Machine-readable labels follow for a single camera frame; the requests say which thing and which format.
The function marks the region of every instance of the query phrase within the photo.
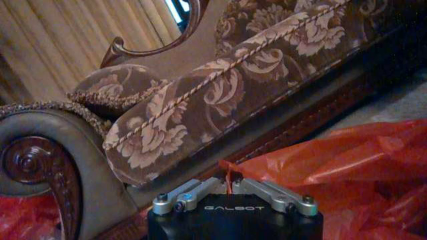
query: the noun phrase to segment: beige curtain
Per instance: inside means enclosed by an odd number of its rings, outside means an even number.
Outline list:
[[[0,53],[17,76],[0,78],[0,97],[11,85],[29,94],[18,99],[63,100],[115,36],[146,51],[178,35],[163,0],[0,0]]]

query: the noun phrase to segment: gray upholstered armrest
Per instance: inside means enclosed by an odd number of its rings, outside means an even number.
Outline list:
[[[0,195],[30,196],[50,188],[67,239],[93,238],[137,212],[101,142],[87,123],[58,110],[0,120]]]

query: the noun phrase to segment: sofa cushion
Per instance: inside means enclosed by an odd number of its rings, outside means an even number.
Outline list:
[[[67,98],[101,117],[113,119],[167,82],[158,79],[145,66],[119,64],[86,76]]]
[[[150,182],[374,45],[424,5],[322,0],[290,14],[118,118],[102,144],[117,177],[135,186]]]
[[[216,24],[216,56],[318,0],[230,0]]]

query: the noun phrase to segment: plastic bag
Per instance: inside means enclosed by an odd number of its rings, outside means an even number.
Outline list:
[[[220,165],[312,195],[325,240],[427,239],[427,119],[340,129]]]
[[[0,197],[0,240],[59,239],[59,212],[51,195]]]

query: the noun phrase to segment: metal bracket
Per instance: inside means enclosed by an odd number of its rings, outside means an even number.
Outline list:
[[[203,182],[195,179],[189,180],[169,193],[157,195],[151,201],[151,212],[163,215],[171,210],[178,213],[191,211],[197,208],[198,201],[220,186],[221,181],[214,177]],[[244,178],[240,182],[232,183],[232,193],[254,194],[269,203],[273,210],[285,214],[292,207],[305,216],[317,214],[317,203],[310,196],[300,196],[272,182],[258,182]]]
[[[167,214],[174,208],[175,212],[186,212],[197,207],[197,202],[217,188],[221,181],[210,177],[203,182],[190,179],[169,193],[161,193],[151,200],[151,212],[157,215]]]
[[[281,213],[288,213],[290,206],[296,207],[300,214],[314,216],[317,214],[317,203],[308,195],[300,196],[272,182],[257,182],[244,178],[241,182],[232,183],[233,194],[254,194],[270,208]]]

